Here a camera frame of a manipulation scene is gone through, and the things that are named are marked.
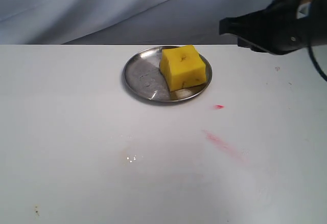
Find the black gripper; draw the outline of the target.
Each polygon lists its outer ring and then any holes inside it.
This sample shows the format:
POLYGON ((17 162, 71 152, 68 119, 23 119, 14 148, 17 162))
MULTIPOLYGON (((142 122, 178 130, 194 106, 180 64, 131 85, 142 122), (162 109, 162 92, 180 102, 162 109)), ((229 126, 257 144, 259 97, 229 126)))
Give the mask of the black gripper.
POLYGON ((285 55, 326 44, 326 0, 274 0, 267 8, 219 22, 219 34, 237 37, 238 46, 285 55))

